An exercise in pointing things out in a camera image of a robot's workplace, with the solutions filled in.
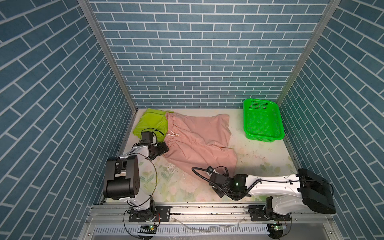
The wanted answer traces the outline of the lime green shorts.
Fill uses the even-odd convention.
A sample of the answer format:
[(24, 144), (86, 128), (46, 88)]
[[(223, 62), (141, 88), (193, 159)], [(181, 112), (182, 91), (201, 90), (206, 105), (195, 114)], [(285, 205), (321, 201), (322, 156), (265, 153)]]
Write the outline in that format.
[(166, 112), (155, 109), (147, 109), (134, 128), (133, 134), (140, 139), (142, 132), (154, 132), (157, 136), (158, 142), (163, 142), (166, 137), (166, 133), (168, 132), (167, 113), (173, 113), (173, 111)]

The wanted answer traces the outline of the pink shorts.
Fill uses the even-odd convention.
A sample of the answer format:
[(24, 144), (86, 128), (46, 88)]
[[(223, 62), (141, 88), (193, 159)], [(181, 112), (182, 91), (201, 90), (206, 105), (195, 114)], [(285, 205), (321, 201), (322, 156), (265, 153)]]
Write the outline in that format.
[(168, 131), (165, 143), (169, 151), (164, 154), (167, 161), (197, 177), (193, 167), (216, 168), (221, 174), (235, 173), (237, 155), (230, 148), (230, 116), (220, 114), (213, 117), (190, 117), (167, 113)]

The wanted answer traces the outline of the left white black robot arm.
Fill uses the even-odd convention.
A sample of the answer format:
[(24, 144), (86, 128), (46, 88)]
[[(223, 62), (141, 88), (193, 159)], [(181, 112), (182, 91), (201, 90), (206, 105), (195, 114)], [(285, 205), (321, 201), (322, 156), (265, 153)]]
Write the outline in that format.
[(128, 153), (107, 159), (103, 195), (106, 199), (127, 202), (130, 207), (127, 211), (130, 223), (169, 221), (171, 207), (156, 206), (154, 194), (149, 195), (140, 190), (139, 173), (140, 163), (145, 160), (152, 161), (168, 150), (164, 142), (151, 145), (136, 144)]

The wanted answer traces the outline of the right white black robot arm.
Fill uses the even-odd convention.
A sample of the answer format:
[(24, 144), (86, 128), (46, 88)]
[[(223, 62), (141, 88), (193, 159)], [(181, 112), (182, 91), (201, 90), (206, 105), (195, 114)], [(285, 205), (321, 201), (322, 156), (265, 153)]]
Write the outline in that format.
[(282, 177), (258, 177), (237, 174), (230, 177), (214, 168), (207, 168), (209, 185), (219, 197), (227, 196), (234, 201), (245, 197), (265, 195), (264, 214), (268, 219), (285, 216), (294, 211), (311, 210), (333, 215), (336, 207), (334, 188), (328, 180), (307, 170)]

